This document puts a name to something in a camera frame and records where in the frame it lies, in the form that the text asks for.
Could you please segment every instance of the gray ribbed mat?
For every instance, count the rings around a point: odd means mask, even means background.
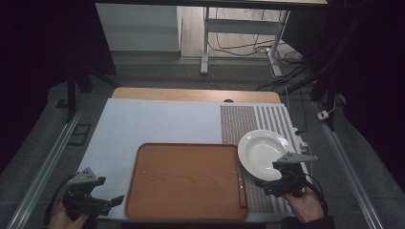
[[[223,144],[238,145],[240,139],[254,130],[270,130],[284,136],[297,152],[297,139],[288,111],[282,105],[268,106],[221,106]],[[282,198],[266,196],[263,189],[254,185],[253,176],[245,170],[245,188],[250,213],[291,213]]]

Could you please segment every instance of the wall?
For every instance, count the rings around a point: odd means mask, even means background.
[[[178,52],[181,8],[96,4],[110,51]]]

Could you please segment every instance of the metal frame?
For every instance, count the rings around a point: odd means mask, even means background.
[[[318,114],[320,109],[316,106],[315,102],[312,102],[313,110]],[[326,122],[322,122],[322,129],[324,130],[325,136],[327,137],[334,155],[342,168],[343,174],[346,177],[349,186],[352,189],[354,197],[357,199],[360,209],[363,212],[364,218],[369,224],[371,229],[383,229],[381,219],[379,218],[375,208],[370,201],[369,195],[366,190],[364,190],[363,185],[360,182],[360,179],[357,176],[357,173],[352,167],[351,162],[349,161],[348,156],[346,155],[345,150],[343,149],[342,144],[340,143],[339,137],[337,134],[330,130]]]
[[[281,35],[287,22],[289,11],[284,11],[280,22],[269,21],[249,21],[249,20],[231,20],[231,19],[210,19],[209,7],[205,8],[203,44],[202,44],[202,65],[201,74],[208,74],[208,34],[210,32],[222,33],[242,33],[242,34],[263,34],[274,35],[274,42],[271,49],[267,49],[267,56],[271,63],[271,68],[275,76],[282,76],[280,67],[277,63],[275,53],[280,42]]]
[[[60,133],[56,143],[53,145],[51,151],[48,153],[48,156],[45,158],[44,163],[33,179],[30,188],[28,189],[27,193],[21,200],[20,205],[12,216],[9,225],[7,226],[8,229],[22,229],[27,224],[27,221],[30,218],[36,202],[39,200],[53,172],[53,169],[56,166],[57,161],[59,160],[63,150],[65,149],[66,144],[68,143],[69,137],[71,136],[71,133],[75,128],[75,124],[80,119],[86,100],[87,95],[83,94],[82,97],[80,97],[79,99],[77,112],[72,117],[71,122],[65,124],[65,127]]]

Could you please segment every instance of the desk leg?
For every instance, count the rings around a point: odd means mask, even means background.
[[[202,44],[202,68],[201,74],[208,74],[208,26],[209,7],[205,8],[205,19],[203,22],[203,44]]]
[[[283,75],[281,73],[280,67],[277,63],[277,58],[276,58],[275,53],[277,52],[277,46],[280,42],[281,35],[283,34],[284,26],[286,25],[289,11],[282,11],[281,13],[283,14],[283,16],[280,20],[280,25],[279,25],[279,27],[277,29],[277,33],[274,37],[273,45],[271,46],[271,49],[267,49],[267,56],[271,63],[271,69],[273,70],[274,76],[276,76],[276,77]]]

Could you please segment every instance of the desk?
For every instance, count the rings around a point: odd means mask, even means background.
[[[326,0],[281,0],[279,2],[298,3],[304,5],[327,5]],[[209,7],[205,9],[204,18],[204,34],[202,44],[202,64],[201,74],[208,73],[208,34],[210,32],[225,32],[225,33],[243,33],[243,34],[264,34],[274,35],[273,44],[270,49],[267,49],[267,56],[270,60],[271,68],[274,76],[282,75],[278,66],[275,53],[280,42],[285,24],[288,20],[289,10],[284,11],[283,16],[280,15],[279,22],[268,21],[249,21],[249,20],[231,20],[231,19],[210,19]]]
[[[224,98],[239,102],[222,102]],[[244,134],[257,129],[283,135],[291,142],[288,150],[300,153],[302,141],[293,134],[288,110],[275,93],[118,88],[107,101],[78,171],[90,167],[106,177],[92,195],[109,199],[127,194],[137,151],[144,143],[238,145]],[[246,171],[245,187],[245,222],[276,222],[292,215],[282,198],[266,196]],[[104,219],[147,221],[128,219],[125,200]]]
[[[357,7],[352,4],[326,4],[325,0],[96,0],[96,3],[261,10],[331,10]]]

